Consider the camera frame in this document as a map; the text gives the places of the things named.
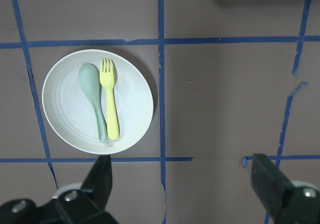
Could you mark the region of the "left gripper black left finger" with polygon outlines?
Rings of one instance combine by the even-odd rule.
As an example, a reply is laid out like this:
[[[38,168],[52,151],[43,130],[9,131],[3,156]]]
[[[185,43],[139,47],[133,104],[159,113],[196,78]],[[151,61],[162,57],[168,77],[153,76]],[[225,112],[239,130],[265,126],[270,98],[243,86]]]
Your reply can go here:
[[[101,155],[86,176],[80,190],[99,209],[104,210],[112,190],[112,164],[109,155]]]

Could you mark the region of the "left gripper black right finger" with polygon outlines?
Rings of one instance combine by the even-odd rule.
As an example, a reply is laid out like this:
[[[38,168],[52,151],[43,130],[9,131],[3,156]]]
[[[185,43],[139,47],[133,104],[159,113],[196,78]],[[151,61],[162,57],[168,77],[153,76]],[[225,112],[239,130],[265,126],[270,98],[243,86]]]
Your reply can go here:
[[[280,213],[287,206],[295,186],[264,154],[254,154],[251,186],[268,213]]]

